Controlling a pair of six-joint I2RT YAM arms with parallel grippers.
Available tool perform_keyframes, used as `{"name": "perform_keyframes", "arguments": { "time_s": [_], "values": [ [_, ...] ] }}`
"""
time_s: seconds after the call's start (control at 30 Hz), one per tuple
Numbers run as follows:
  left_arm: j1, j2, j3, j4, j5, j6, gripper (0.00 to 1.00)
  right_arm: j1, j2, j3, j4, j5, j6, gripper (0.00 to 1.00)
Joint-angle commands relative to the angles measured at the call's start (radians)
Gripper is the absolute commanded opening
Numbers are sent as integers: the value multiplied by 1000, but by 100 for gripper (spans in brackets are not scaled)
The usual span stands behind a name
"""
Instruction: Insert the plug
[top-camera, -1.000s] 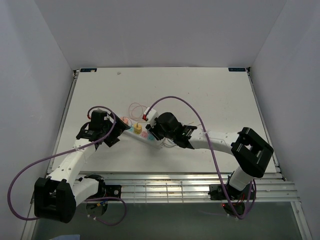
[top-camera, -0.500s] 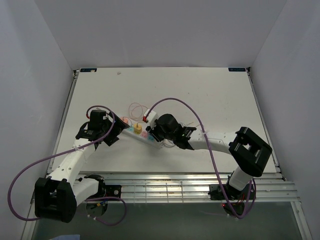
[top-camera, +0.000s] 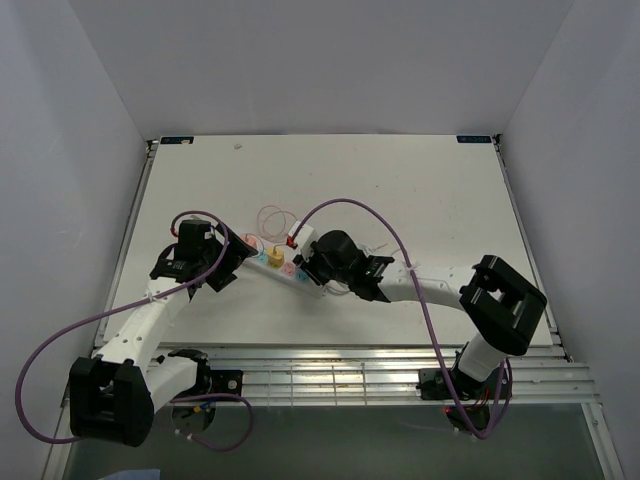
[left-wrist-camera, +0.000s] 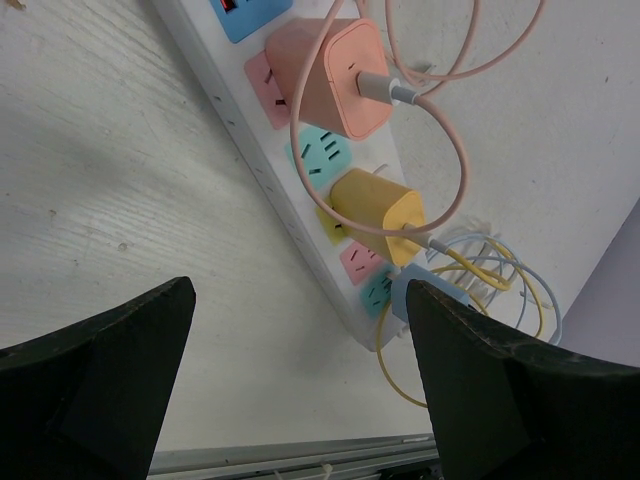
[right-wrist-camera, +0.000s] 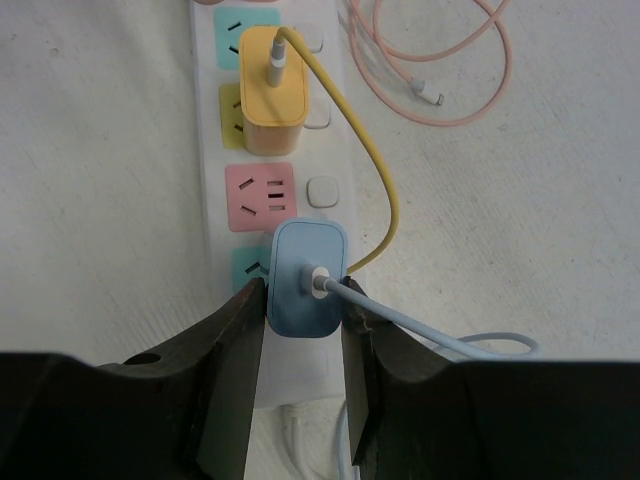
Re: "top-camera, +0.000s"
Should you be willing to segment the white multicolour power strip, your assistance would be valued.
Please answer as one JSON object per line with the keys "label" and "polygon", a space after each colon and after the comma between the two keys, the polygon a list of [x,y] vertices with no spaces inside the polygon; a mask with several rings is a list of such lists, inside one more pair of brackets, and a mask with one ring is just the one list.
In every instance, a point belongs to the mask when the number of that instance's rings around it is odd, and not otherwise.
{"label": "white multicolour power strip", "polygon": [[293,251],[285,244],[272,243],[254,234],[242,234],[240,239],[257,250],[255,256],[244,261],[244,266],[308,295],[320,298],[326,294],[324,287],[316,285],[294,264]]}

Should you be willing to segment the yellow charger plug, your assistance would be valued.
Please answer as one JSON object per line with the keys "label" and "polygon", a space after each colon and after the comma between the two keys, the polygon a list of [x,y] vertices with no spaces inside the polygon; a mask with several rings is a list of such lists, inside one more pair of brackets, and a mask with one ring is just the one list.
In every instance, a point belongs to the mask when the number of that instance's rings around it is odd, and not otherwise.
{"label": "yellow charger plug", "polygon": [[278,246],[273,246],[267,250],[267,265],[271,268],[280,269],[285,263],[284,252]]}

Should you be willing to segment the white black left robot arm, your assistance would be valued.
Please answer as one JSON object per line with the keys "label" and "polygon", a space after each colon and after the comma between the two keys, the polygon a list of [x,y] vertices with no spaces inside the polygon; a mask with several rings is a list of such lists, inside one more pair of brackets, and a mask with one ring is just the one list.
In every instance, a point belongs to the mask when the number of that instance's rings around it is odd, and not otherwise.
{"label": "white black left robot arm", "polygon": [[256,256],[225,224],[190,219],[178,229],[150,272],[145,297],[120,330],[91,358],[78,358],[69,373],[70,429],[74,436],[137,447],[158,410],[179,397],[201,399],[213,380],[206,355],[178,349],[151,361],[169,327],[199,288],[219,292],[236,270]]}

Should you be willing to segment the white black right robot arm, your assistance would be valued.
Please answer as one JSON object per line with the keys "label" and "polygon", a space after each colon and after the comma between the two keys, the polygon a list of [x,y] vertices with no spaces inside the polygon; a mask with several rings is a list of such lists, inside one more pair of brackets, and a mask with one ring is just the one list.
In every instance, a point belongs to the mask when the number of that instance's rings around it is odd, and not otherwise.
{"label": "white black right robot arm", "polygon": [[547,306],[546,296],[505,260],[485,255],[471,267],[408,267],[358,248],[344,231],[288,237],[294,264],[318,286],[337,282],[369,302],[418,302],[465,312],[477,333],[449,375],[460,396],[474,397],[509,356],[522,356]]}

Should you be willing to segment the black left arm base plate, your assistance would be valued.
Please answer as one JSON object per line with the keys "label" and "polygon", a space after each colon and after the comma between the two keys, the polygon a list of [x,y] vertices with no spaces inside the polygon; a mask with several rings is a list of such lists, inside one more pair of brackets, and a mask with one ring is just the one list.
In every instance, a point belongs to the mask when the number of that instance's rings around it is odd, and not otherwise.
{"label": "black left arm base plate", "polygon": [[176,398],[186,398],[212,393],[242,394],[244,372],[237,369],[214,368],[204,351],[184,348],[173,350],[169,358],[187,359],[197,365],[194,383],[180,391]]}

